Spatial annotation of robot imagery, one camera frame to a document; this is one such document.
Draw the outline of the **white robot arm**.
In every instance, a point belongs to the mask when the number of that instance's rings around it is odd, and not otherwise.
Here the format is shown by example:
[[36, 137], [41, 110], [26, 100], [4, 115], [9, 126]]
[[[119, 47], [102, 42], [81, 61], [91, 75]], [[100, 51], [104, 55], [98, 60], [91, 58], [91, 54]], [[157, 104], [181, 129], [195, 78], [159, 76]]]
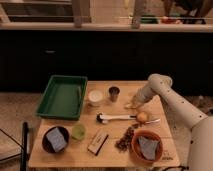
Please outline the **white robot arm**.
[[159, 95], [191, 130], [189, 171], [213, 171], [213, 116], [208, 116], [175, 92], [172, 84], [169, 76], [151, 74], [147, 83], [137, 90], [131, 104], [139, 108]]

